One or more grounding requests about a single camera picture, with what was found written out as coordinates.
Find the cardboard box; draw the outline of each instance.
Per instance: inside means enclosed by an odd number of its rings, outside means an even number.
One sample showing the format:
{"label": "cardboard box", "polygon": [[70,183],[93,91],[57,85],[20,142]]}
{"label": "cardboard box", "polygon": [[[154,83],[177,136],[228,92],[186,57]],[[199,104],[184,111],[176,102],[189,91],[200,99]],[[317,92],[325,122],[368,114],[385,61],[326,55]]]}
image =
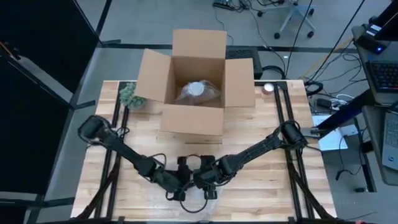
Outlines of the cardboard box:
{"label": "cardboard box", "polygon": [[[224,108],[254,106],[251,58],[225,59],[227,33],[175,30],[172,56],[145,49],[136,95],[165,103],[160,130],[222,135]],[[184,85],[208,80],[221,97],[198,106],[175,105]]]}

